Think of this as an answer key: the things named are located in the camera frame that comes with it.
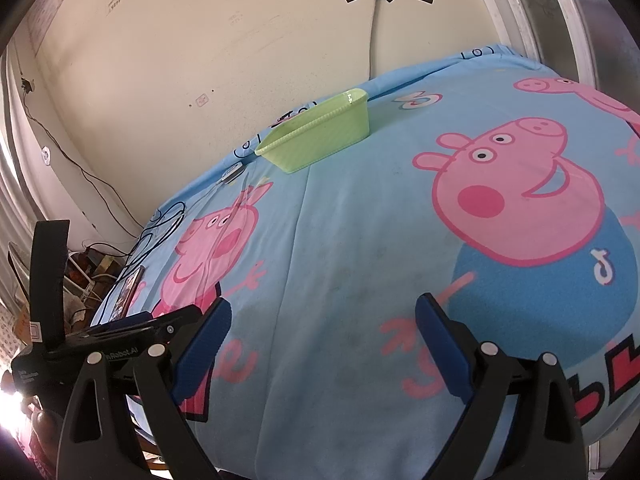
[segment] smartphone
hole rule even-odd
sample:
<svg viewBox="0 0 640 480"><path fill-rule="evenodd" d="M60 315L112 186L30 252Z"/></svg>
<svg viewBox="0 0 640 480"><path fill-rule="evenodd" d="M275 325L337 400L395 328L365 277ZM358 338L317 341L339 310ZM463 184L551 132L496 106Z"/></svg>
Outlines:
<svg viewBox="0 0 640 480"><path fill-rule="evenodd" d="M140 280L142 279L142 274L144 274L144 272L145 267L140 265L135 272L125 280L124 286L120 291L120 295L118 296L115 305L113 305L113 311L109 321L116 321L127 315L129 305L131 304L133 295L136 293L136 289L140 284Z"/></svg>

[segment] peppa pig bedsheet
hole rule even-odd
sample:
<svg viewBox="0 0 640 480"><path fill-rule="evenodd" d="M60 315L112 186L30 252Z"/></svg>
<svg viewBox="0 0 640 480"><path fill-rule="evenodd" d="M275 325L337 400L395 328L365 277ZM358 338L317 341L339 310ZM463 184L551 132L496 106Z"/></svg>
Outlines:
<svg viewBox="0 0 640 480"><path fill-rule="evenodd" d="M255 156L311 102L160 208L184 201L187 217L130 314L220 295L233 309L181 406L212 462L254 479L421 478L463 410L417 333L424 292L478 340L558 355L587 442L615 427L640 388L640 116L498 45L360 88L367 139L293 174Z"/></svg>

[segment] silver screw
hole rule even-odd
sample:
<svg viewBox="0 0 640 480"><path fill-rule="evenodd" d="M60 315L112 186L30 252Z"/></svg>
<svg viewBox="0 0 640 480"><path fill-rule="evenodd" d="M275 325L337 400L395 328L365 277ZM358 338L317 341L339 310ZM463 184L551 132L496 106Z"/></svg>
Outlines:
<svg viewBox="0 0 640 480"><path fill-rule="evenodd" d="M97 365L102 360L102 354L100 352L91 352L86 361L91 365Z"/></svg>
<svg viewBox="0 0 640 480"><path fill-rule="evenodd" d="M558 358L551 352L545 352L542 354L542 360L549 366L556 366L558 364Z"/></svg>
<svg viewBox="0 0 640 480"><path fill-rule="evenodd" d="M155 345L151 345L149 350L146 351L151 357L160 357L164 354L164 345L160 343L156 343Z"/></svg>
<svg viewBox="0 0 640 480"><path fill-rule="evenodd" d="M485 343L482 343L480 345L480 349L481 349L483 354L486 354L486 355L498 355L498 347L496 346L495 343L492 343L491 341L487 341Z"/></svg>

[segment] white curtain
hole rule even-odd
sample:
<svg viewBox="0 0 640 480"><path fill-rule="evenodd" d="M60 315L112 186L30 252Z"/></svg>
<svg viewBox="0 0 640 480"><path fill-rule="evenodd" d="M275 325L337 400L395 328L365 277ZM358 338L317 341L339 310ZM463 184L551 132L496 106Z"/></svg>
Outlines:
<svg viewBox="0 0 640 480"><path fill-rule="evenodd" d="M22 252L31 251L33 229L39 210L34 210L32 197L25 194L20 185L19 162L12 156L15 144L12 137L11 119L8 113L7 59L0 57L0 368L7 364L9 354L15 352L17 339L12 333L12 322L20 313L17 297L20 286L8 259L9 242Z"/></svg>

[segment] basket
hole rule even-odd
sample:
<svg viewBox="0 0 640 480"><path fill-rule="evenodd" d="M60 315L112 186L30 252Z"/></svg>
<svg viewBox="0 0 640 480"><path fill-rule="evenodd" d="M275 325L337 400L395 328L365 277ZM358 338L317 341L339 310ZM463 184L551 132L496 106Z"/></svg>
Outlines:
<svg viewBox="0 0 640 480"><path fill-rule="evenodd" d="M369 136L364 90L355 88L276 126L255 150L285 173L293 173Z"/></svg>

